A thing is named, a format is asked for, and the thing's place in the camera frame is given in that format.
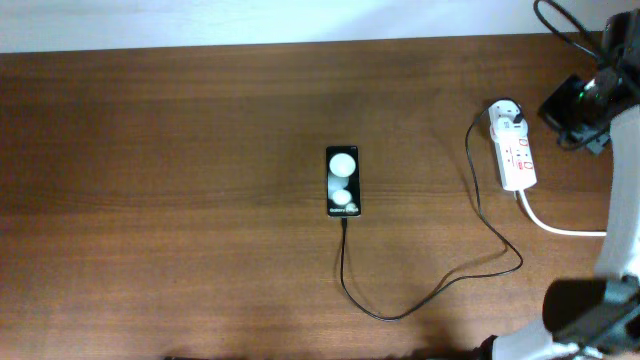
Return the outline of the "black smartphone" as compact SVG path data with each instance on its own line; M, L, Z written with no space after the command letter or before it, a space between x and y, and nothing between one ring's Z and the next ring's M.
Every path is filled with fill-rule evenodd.
M362 213L359 150L355 145L326 148L326 211L332 218Z

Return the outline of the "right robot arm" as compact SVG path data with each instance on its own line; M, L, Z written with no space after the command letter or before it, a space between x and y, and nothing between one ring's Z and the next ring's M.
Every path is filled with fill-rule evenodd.
M487 338L475 359L600 359L639 349L639 12L609 18L596 42L565 8L550 5L587 41L598 71L590 81L570 76L539 114L566 151L597 153L611 142L608 224L593 277L555 280L538 318Z

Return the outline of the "white charger plug adapter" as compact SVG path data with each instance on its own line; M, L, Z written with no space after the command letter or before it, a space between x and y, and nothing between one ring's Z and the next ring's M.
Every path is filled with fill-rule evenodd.
M494 142L528 136L528 124L521 107L512 99L501 99L489 107L490 135Z

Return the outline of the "white power strip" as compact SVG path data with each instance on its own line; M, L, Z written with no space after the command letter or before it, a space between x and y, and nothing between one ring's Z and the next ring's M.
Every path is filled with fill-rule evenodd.
M519 192L537 183L528 136L494 145L504 190Z

